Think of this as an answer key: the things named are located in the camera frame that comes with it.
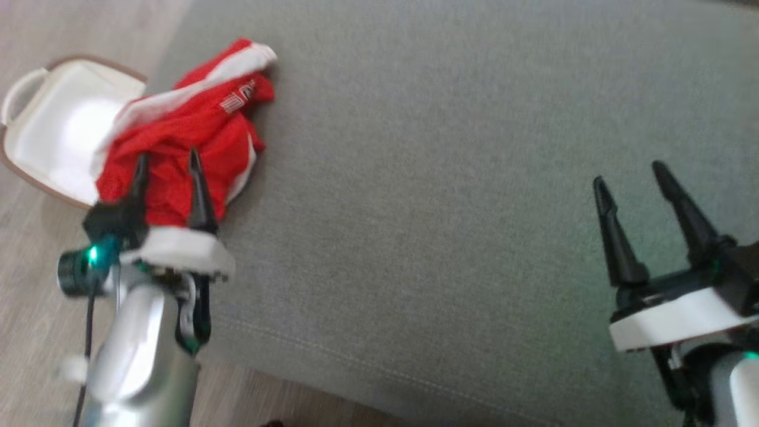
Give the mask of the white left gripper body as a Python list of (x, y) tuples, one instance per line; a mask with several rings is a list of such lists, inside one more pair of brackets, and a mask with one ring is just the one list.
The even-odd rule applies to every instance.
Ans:
[(143, 244), (123, 251), (119, 261), (179, 277), (176, 287), (168, 287), (179, 303), (176, 335), (180, 346), (196, 356), (211, 338), (211, 285), (235, 276), (235, 259), (227, 248), (208, 232), (153, 227)]

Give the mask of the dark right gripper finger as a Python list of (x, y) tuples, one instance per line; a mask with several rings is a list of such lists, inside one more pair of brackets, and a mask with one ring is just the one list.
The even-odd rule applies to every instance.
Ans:
[(666, 163), (656, 160), (652, 163), (652, 170), (662, 196), (675, 212), (688, 249), (687, 259), (692, 266), (710, 263), (721, 250), (736, 246), (731, 235), (718, 233)]
[(593, 180), (593, 191), (599, 220), (605, 265), (610, 286), (634, 288), (649, 280), (647, 267), (637, 259), (618, 217), (618, 206), (602, 176)]

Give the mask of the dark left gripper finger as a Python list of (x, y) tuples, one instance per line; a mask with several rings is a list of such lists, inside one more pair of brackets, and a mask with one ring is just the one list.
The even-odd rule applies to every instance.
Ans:
[(146, 192), (149, 183), (149, 154), (140, 153), (136, 159), (135, 173), (127, 193), (128, 200), (135, 206), (145, 207)]
[(190, 151), (188, 173), (192, 178), (192, 204), (190, 205), (187, 227), (209, 234), (217, 234), (219, 224), (216, 219), (216, 211), (197, 148), (192, 148)]

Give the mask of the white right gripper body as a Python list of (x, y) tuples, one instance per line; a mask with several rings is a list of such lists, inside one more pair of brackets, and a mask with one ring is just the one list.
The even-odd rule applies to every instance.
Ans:
[(618, 303), (614, 346), (650, 352), (677, 410), (757, 410), (756, 281), (707, 266), (620, 289)]

